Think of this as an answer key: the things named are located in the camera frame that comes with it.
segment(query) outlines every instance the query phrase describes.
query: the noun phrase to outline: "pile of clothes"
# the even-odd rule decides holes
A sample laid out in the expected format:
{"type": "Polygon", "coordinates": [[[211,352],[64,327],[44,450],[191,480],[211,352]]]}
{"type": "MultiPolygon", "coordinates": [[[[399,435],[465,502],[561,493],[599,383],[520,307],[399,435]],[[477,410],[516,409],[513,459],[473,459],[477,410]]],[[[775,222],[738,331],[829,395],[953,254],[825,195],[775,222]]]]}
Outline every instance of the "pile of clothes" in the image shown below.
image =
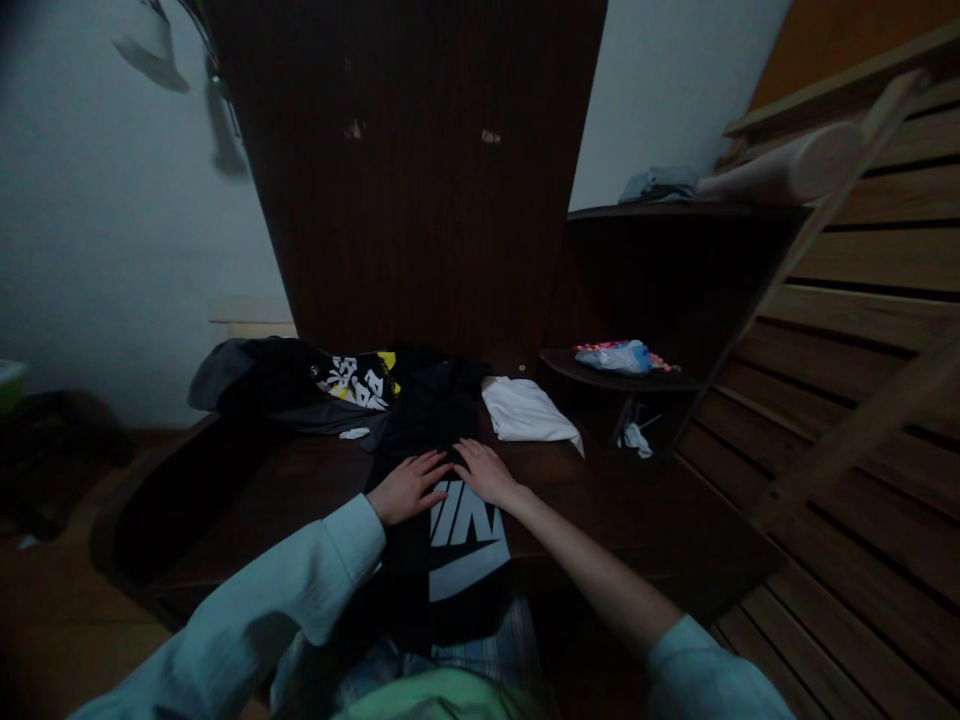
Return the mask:
{"type": "MultiPolygon", "coordinates": [[[[479,437],[477,403],[488,374],[485,363],[419,348],[345,357],[291,338],[229,340],[200,366],[189,403],[299,432],[367,429],[369,492],[410,456],[446,450],[462,464],[451,446],[479,437]]],[[[336,481],[322,468],[317,475],[318,482],[336,481]]],[[[434,512],[387,529],[382,567],[348,613],[365,632],[387,633],[427,656],[432,645],[492,635],[512,599],[499,509],[453,473],[440,485],[449,496],[434,512]]]]}

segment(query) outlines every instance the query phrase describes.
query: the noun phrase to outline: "hand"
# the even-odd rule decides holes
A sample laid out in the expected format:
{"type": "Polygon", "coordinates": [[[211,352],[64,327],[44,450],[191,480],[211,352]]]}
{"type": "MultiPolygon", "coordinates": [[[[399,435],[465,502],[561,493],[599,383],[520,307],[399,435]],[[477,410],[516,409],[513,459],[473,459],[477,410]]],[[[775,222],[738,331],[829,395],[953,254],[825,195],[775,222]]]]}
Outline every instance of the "hand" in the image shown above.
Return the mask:
{"type": "Polygon", "coordinates": [[[453,463],[437,467],[446,456],[445,452],[433,450],[418,458],[407,458],[367,493],[367,500],[384,527],[409,520],[447,497],[445,492],[424,495],[453,468],[453,463]]]}
{"type": "Polygon", "coordinates": [[[467,463],[467,467],[453,466],[460,479],[483,500],[509,512],[509,508],[504,506],[518,495],[523,486],[513,479],[500,456],[476,440],[460,438],[460,442],[454,443],[453,447],[467,463]]]}

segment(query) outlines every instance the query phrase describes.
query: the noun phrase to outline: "wooden corner shelf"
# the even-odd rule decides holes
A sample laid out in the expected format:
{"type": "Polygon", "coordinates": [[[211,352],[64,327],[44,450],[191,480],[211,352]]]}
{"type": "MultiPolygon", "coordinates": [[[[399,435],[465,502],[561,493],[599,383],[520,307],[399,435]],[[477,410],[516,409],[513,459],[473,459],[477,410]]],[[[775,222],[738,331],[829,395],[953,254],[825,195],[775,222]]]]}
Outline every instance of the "wooden corner shelf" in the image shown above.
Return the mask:
{"type": "Polygon", "coordinates": [[[699,390],[702,383],[682,372],[651,372],[643,377],[633,378],[594,370],[576,361],[576,351],[568,348],[545,348],[540,351],[540,359],[547,367],[571,380],[582,382],[604,390],[621,392],[677,392],[699,390]]]}

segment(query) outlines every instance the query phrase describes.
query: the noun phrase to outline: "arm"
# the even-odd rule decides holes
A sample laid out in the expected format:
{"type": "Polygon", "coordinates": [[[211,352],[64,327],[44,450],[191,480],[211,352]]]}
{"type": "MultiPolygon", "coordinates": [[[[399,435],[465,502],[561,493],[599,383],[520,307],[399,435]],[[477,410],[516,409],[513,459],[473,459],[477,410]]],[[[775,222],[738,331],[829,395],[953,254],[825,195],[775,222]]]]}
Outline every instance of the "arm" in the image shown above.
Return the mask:
{"type": "Polygon", "coordinates": [[[519,520],[607,627],[646,662],[653,717],[793,717],[756,667],[723,650],[650,583],[517,483],[492,449],[475,440],[454,447],[467,463],[454,466],[461,479],[519,520]]]}
{"type": "Polygon", "coordinates": [[[384,525],[429,509],[424,492],[450,470],[443,453],[408,458],[367,497],[274,546],[217,588],[187,626],[76,719],[237,717],[298,631],[324,644],[372,575],[384,525]]]}
{"type": "Polygon", "coordinates": [[[497,454],[475,440],[454,446],[469,471],[457,474],[481,498],[519,520],[584,594],[607,626],[637,657],[645,658],[683,613],[650,583],[517,483],[497,454]]]}

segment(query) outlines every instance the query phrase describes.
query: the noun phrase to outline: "floor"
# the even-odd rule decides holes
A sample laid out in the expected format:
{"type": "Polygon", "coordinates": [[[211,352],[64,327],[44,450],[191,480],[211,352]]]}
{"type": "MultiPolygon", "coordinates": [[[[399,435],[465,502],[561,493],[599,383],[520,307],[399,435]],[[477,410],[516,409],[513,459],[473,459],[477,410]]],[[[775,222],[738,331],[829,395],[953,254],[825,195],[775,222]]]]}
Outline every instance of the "floor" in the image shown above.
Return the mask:
{"type": "MultiPolygon", "coordinates": [[[[100,506],[129,471],[107,470],[56,541],[21,550],[22,538],[0,540],[0,707],[12,711],[4,717],[63,718],[116,685],[169,637],[94,570],[87,551],[100,506]]],[[[560,626],[567,628],[556,637],[564,652],[549,640],[541,652],[554,659],[545,657],[545,665],[554,666],[561,715],[644,716],[642,671],[609,633],[595,619],[572,636],[569,624],[560,626]]],[[[254,701],[243,719],[268,716],[254,701]]]]}
{"type": "MultiPolygon", "coordinates": [[[[18,549],[0,541],[0,706],[4,717],[53,720],[100,695],[169,633],[93,569],[87,537],[100,505],[128,470],[109,471],[80,501],[57,540],[18,549]]],[[[245,720],[266,718],[252,704],[245,720]]]]}

